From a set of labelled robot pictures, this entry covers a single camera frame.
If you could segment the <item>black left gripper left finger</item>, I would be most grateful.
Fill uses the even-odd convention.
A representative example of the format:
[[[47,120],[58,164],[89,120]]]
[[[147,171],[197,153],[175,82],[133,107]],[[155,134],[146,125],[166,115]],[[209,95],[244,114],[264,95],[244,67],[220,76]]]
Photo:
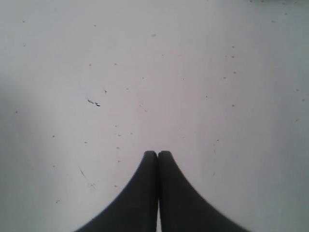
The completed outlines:
[[[158,212],[157,168],[157,154],[146,151],[120,194],[77,231],[155,232]]]

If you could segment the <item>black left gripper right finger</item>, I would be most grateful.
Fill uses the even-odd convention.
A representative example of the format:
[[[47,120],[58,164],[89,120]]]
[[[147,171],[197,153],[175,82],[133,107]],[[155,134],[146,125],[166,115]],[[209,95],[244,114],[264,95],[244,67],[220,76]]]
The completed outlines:
[[[158,154],[159,209],[163,232],[245,232],[192,187],[172,153]]]

